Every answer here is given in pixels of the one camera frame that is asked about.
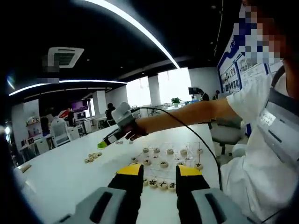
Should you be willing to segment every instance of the potted plant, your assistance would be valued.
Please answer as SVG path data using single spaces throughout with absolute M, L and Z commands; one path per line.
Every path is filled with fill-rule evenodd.
M 171 99 L 171 102 L 174 105 L 174 107 L 178 107 L 178 104 L 179 104 L 180 101 L 181 101 L 181 99 L 178 98 L 178 97 Z

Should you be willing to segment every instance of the shelf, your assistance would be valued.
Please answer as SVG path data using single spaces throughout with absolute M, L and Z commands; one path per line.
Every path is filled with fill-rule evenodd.
M 28 139 L 31 139 L 31 138 L 33 138 L 33 137 L 36 137 L 36 136 L 38 136 L 39 134 L 42 134 L 42 132 L 40 132 L 40 133 L 37 133 L 37 134 L 35 134 L 35 135 L 31 135 L 31 136 L 29 136 L 29 138 L 28 138 Z
M 26 127 L 28 127 L 28 126 L 30 126 L 30 125 L 37 124 L 37 123 L 40 123 L 40 122 L 39 122 L 39 121 L 33 122 L 33 123 L 31 123 L 31 124 L 26 125 Z

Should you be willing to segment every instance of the black ceiling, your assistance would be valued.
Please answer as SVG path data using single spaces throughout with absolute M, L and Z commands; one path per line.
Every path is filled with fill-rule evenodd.
M 217 65 L 241 5 L 240 0 L 224 0 L 221 32 L 214 56 L 222 0 L 107 1 L 139 21 L 181 67 Z M 82 0 L 10 2 L 1 11 L 7 14 L 4 72 L 16 85 L 35 77 L 105 80 L 121 77 L 121 81 L 126 82 L 175 68 L 143 33 L 100 6 Z M 74 68 L 45 73 L 42 61 L 50 47 L 85 50 Z M 149 66 L 162 61 L 165 61 L 163 65 Z

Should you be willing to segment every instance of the hand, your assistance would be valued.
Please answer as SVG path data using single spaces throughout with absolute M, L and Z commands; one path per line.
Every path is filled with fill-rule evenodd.
M 128 132 L 126 139 L 130 139 L 130 141 L 134 141 L 135 139 L 148 135 L 144 119 L 135 120 L 135 123 L 129 126 L 126 132 Z

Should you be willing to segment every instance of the gray chair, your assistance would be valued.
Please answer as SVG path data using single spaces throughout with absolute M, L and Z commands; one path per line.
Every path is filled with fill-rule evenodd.
M 231 93 L 221 93 L 218 99 L 227 97 Z M 235 145 L 245 136 L 245 125 L 241 125 L 239 116 L 217 119 L 212 123 L 211 135 L 215 142 L 222 147 L 221 154 L 225 154 L 225 145 Z

